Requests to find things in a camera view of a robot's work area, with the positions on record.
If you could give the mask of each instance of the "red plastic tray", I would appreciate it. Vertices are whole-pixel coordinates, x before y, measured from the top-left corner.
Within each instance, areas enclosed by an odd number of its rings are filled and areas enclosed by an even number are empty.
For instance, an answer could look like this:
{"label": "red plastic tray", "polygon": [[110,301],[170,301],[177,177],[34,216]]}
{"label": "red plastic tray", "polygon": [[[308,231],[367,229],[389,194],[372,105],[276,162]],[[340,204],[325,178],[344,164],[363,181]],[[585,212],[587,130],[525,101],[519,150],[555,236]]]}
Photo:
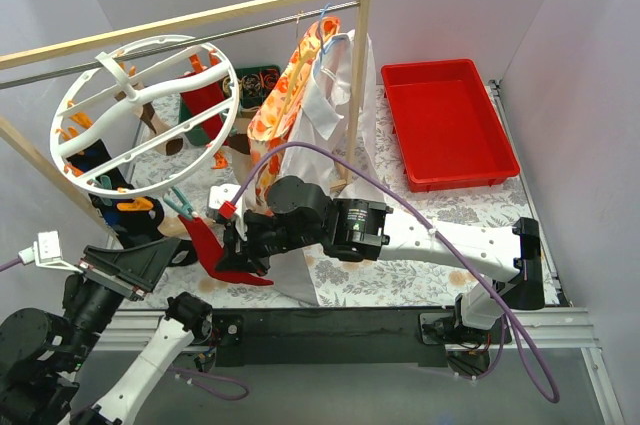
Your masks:
{"label": "red plastic tray", "polygon": [[412,192],[497,185],[520,173],[471,60],[385,65]]}

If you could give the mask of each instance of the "white connector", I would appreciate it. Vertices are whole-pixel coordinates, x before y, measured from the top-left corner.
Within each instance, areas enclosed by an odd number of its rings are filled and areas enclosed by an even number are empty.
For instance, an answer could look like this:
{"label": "white connector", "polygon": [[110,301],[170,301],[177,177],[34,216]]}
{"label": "white connector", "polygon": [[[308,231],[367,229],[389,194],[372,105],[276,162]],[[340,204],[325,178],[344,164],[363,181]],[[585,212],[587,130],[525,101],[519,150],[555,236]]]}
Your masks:
{"label": "white connector", "polygon": [[37,241],[38,259],[42,264],[59,262],[62,260],[60,249],[60,237],[58,231],[42,232],[38,234]]}
{"label": "white connector", "polygon": [[37,267],[66,270],[69,272],[79,271],[78,267],[62,259],[60,237],[58,236],[57,230],[39,233],[37,240],[33,242],[33,247],[30,250],[32,253],[31,261],[35,261]]}
{"label": "white connector", "polygon": [[30,263],[35,262],[36,260],[36,252],[33,247],[25,248],[24,250],[18,252],[18,258],[22,260],[23,265],[29,265]]}

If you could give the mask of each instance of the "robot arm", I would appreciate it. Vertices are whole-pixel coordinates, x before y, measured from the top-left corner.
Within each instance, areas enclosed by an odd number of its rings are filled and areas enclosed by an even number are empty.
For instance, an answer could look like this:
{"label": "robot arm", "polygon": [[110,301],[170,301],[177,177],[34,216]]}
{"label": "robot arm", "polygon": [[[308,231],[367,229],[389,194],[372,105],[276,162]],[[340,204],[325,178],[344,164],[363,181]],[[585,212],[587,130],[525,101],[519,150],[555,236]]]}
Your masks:
{"label": "robot arm", "polygon": [[[210,214],[237,191],[212,187]],[[358,199],[331,199],[315,184],[297,177],[278,180],[267,202],[273,216],[243,211],[240,205],[225,225],[225,255],[218,271],[244,271],[264,275],[268,257],[319,243],[324,253],[342,261],[417,260],[460,267],[460,262],[436,237],[445,235],[480,271],[494,280],[494,288],[518,310],[544,307],[538,223],[521,218],[513,227],[479,228],[435,222],[427,231],[411,215],[384,203]],[[502,316],[502,309],[477,285],[456,299],[455,313],[438,324],[444,341],[459,343],[469,329],[486,331]]]}
{"label": "robot arm", "polygon": [[87,247],[76,267],[62,260],[54,235],[40,234],[33,256],[23,251],[21,258],[76,272],[65,283],[64,315],[27,308],[0,325],[0,417],[16,425],[132,423],[177,354],[211,331],[211,306],[186,293],[171,300],[155,337],[120,382],[97,407],[70,419],[78,384],[63,374],[82,367],[125,298],[141,300],[153,291],[180,240],[127,250]]}
{"label": "robot arm", "polygon": [[142,404],[176,357],[195,339],[209,336],[212,307],[187,292],[169,299],[169,308],[153,337],[109,392],[90,410],[61,423],[103,425],[134,423]]}

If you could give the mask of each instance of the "white circular hanger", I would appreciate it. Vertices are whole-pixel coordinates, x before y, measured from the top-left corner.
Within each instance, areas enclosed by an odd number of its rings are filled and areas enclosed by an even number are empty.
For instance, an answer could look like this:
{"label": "white circular hanger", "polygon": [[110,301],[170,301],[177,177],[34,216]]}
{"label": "white circular hanger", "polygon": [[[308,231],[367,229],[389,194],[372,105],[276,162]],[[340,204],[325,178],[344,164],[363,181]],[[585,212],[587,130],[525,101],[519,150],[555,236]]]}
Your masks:
{"label": "white circular hanger", "polygon": [[[50,150],[53,162],[69,181],[77,187],[100,197],[114,199],[134,198],[149,195],[175,185],[194,173],[200,164],[207,158],[213,157],[231,132],[233,122],[238,111],[238,103],[240,101],[240,94],[238,93],[238,78],[236,77],[236,73],[229,59],[220,50],[218,50],[217,47],[214,47],[209,43],[188,47],[155,63],[149,68],[141,70],[131,77],[127,76],[120,65],[113,59],[114,56],[127,54],[140,48],[147,48],[152,45],[162,45],[172,42],[182,42],[191,38],[193,37],[187,35],[161,35],[129,43],[128,45],[125,45],[111,53],[101,53],[96,57],[96,59],[102,63],[104,68],[114,77],[116,83],[115,85],[78,103],[74,103],[74,97],[91,79],[91,77],[100,70],[100,68],[84,72],[73,83],[73,85],[71,85],[71,88],[69,88],[63,97],[58,109],[56,110],[56,114],[53,117],[50,135]],[[215,61],[218,63],[190,77],[168,80],[166,82],[161,82],[143,88],[142,90],[136,90],[133,87],[133,85],[144,82],[149,77],[171,65],[188,60],[190,56],[195,55],[201,50],[205,50],[209,56],[215,58]],[[89,170],[79,176],[74,175],[73,168],[70,167],[70,164],[67,162],[67,157],[81,152],[95,141],[104,138],[109,133],[114,122],[120,116],[131,114],[134,107],[151,103],[157,98],[174,93],[198,90],[211,83],[223,80],[226,77],[229,77],[229,91],[231,94],[229,98],[193,116],[189,120],[175,125],[168,131],[161,133],[151,140],[134,146],[130,150],[112,158],[108,162],[93,168],[92,170]],[[113,100],[114,95],[119,92],[124,92],[126,97],[113,104],[100,117],[95,119],[90,128],[82,131],[82,133],[78,133],[77,136],[68,137],[69,139],[67,141],[63,141],[63,134],[60,133],[60,131],[63,130],[64,124],[73,124],[70,120],[71,116],[80,112],[86,112],[91,107],[104,103],[105,100]],[[188,132],[205,120],[215,117],[221,113],[226,114],[226,116],[223,120],[220,133],[218,133],[218,135],[209,142],[200,157],[180,172],[173,174],[158,183],[136,189],[107,190],[100,187],[99,177],[101,175],[104,175],[106,172],[113,170],[119,165],[131,162],[147,150],[161,145],[180,134]]]}

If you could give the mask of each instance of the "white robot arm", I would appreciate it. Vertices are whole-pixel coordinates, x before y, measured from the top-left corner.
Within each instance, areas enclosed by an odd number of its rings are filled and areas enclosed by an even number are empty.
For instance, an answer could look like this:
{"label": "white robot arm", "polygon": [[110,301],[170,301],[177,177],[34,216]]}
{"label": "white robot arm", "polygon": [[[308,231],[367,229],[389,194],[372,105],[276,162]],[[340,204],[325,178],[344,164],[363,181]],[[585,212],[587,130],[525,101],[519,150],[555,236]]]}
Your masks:
{"label": "white robot arm", "polygon": [[[212,187],[209,214],[238,191],[237,185]],[[412,215],[384,203],[327,197],[320,187],[297,177],[276,182],[268,203],[273,217],[245,211],[241,202],[227,224],[225,256],[217,270],[264,275],[268,257],[320,243],[325,254],[343,261],[416,260],[461,268],[462,264],[436,237],[440,232],[494,288],[519,310],[544,307],[538,223],[521,218],[513,227],[481,228],[432,221],[427,231]],[[456,299],[456,326],[489,330],[503,310],[481,286]]]}

